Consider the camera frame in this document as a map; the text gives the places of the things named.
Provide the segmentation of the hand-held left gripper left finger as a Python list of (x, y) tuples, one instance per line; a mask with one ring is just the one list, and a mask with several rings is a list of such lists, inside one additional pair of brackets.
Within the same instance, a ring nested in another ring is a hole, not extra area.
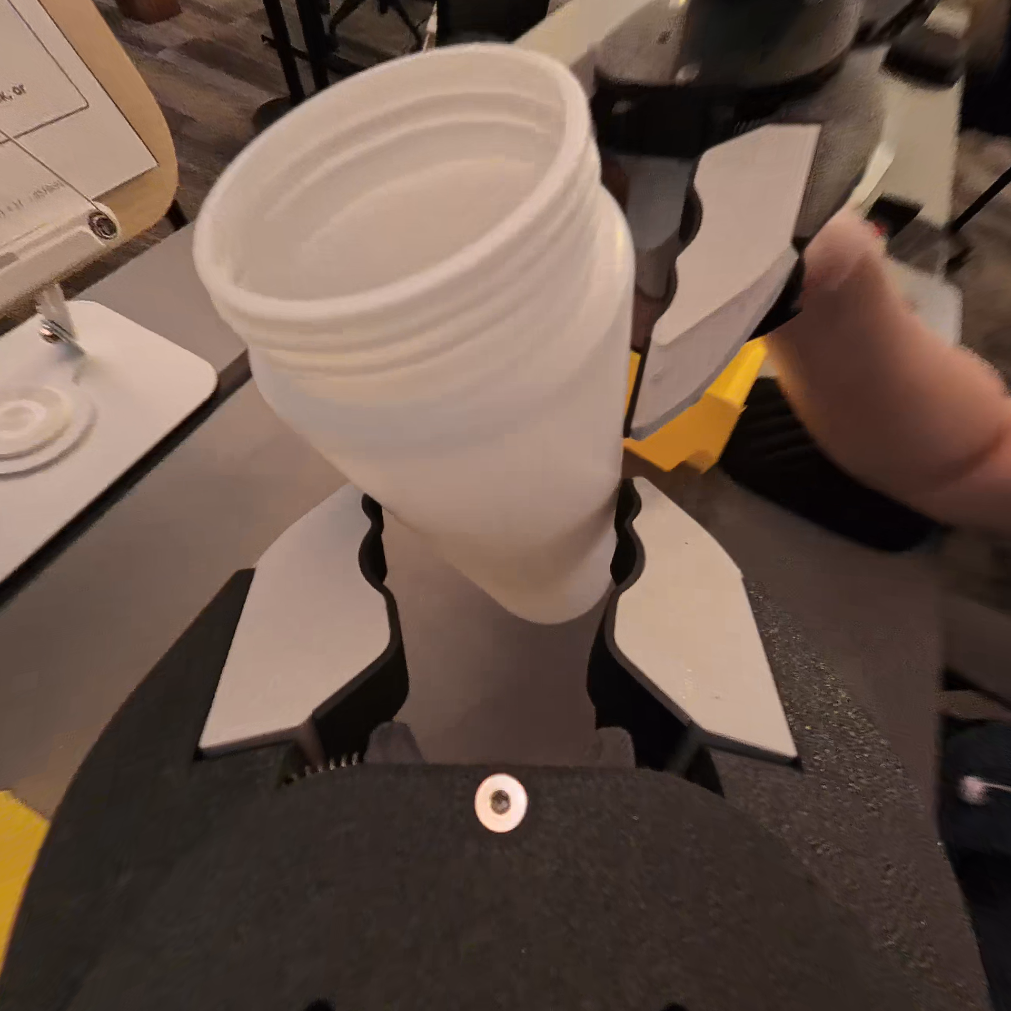
[(345, 485), (261, 556), (199, 749), (218, 757), (295, 744), (308, 765), (349, 765), (409, 694), (386, 586), (381, 505)]

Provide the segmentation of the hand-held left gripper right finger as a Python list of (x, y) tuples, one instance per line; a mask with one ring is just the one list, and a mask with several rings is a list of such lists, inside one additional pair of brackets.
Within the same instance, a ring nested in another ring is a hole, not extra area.
[(637, 768), (691, 770), (703, 752), (794, 766), (799, 752), (743, 575), (644, 477), (619, 489), (611, 572), (588, 664), (600, 729)]

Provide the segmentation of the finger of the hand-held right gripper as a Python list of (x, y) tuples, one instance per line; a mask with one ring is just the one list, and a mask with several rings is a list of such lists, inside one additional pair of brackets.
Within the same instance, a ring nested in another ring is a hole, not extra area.
[(631, 345), (646, 348), (676, 290), (682, 219), (697, 162), (605, 154), (603, 184), (623, 210), (635, 252)]
[(694, 405), (776, 304), (798, 262), (792, 240), (820, 133), (769, 124), (701, 158), (701, 223), (640, 361), (627, 437), (646, 439)]

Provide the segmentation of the yellow plastic bin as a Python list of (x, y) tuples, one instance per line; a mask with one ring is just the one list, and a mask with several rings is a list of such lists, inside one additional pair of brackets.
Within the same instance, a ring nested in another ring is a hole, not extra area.
[(1, 960), (20, 902), (44, 843), (48, 821), (9, 790), (1, 791)]
[(722, 456), (765, 363), (765, 338), (744, 344), (701, 398), (649, 437), (624, 448), (663, 472), (686, 464), (704, 473)]

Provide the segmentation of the white plastic bottle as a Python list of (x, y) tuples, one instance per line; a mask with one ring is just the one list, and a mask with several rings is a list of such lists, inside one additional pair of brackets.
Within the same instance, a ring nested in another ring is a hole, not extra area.
[(462, 44), (321, 91), (250, 142), (193, 233), (265, 401), (530, 622), (611, 582), (635, 256), (588, 98)]

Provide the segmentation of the person's right forearm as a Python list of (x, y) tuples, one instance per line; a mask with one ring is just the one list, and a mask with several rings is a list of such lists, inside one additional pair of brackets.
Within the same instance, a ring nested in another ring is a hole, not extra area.
[(807, 246), (799, 313), (767, 338), (792, 409), (868, 487), (934, 521), (1010, 533), (1010, 398), (997, 371), (909, 308), (854, 212)]

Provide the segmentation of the black wrist rest pad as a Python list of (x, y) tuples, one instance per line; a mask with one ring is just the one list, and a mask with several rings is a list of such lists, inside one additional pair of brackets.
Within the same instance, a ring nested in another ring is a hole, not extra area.
[(740, 487), (870, 549), (904, 553), (944, 532), (942, 524), (867, 487), (827, 458), (771, 377), (752, 386), (719, 466)]

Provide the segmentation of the white stand base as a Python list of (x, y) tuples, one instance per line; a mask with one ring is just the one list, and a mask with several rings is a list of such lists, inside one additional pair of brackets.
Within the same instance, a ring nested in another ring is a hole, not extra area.
[(205, 360), (108, 306), (67, 300), (57, 275), (111, 245), (97, 205), (2, 242), (1, 577), (6, 582), (215, 393)]

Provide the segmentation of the black framed glass panel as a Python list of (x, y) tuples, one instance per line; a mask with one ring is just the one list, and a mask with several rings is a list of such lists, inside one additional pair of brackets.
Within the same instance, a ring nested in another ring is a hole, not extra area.
[(264, 132), (273, 123), (281, 120), (307, 97), (308, 89), (302, 80), (300, 65), (306, 64), (310, 70), (311, 82), (315, 87), (325, 87), (330, 82), (328, 43), (324, 29), (324, 18), (330, 13), (330, 3), (324, 1), (293, 2), (301, 32), (302, 45), (295, 45), (282, 1), (261, 3), (267, 17), (269, 32), (261, 40), (271, 48), (277, 57), (285, 82), (286, 93), (260, 105), (252, 116), (256, 133)]

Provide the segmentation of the wooden document board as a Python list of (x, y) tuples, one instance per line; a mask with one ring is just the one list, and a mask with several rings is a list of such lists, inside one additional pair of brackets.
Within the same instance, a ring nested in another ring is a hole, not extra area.
[(19, 311), (156, 224), (174, 143), (94, 2), (1, 3), (1, 306)]

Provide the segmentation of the printed instruction sheet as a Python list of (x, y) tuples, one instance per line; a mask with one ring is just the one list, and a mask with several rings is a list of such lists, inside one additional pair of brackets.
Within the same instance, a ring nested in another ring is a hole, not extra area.
[(4, 249), (157, 166), (39, 2), (1, 3), (1, 133)]

